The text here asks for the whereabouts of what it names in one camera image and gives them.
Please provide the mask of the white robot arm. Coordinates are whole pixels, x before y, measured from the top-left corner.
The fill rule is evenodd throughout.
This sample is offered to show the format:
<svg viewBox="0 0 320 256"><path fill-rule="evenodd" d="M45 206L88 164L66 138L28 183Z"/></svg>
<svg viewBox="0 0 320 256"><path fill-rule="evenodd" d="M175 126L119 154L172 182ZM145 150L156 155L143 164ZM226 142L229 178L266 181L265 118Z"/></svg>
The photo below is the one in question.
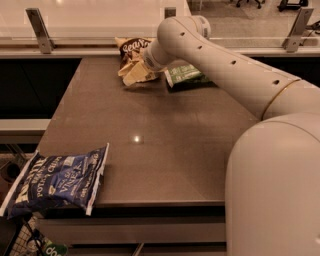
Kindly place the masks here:
<svg viewBox="0 0 320 256"><path fill-rule="evenodd" d="M184 60L258 118L225 181L228 256L320 256L320 89L209 41L202 16L164 19L144 52L153 71Z"/></svg>

